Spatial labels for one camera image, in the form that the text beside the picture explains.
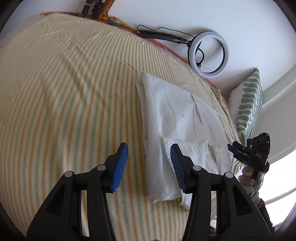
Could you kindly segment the right hand grey glove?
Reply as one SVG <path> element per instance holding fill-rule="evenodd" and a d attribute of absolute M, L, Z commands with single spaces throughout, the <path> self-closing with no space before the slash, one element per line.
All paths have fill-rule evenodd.
<path fill-rule="evenodd" d="M 253 178 L 253 173 L 254 168 L 252 166 L 245 166 L 241 171 L 241 175 L 238 176 L 238 180 L 252 201 L 255 201 L 258 199 L 258 191 L 263 183 L 264 173 L 258 172 L 256 178 Z"/>

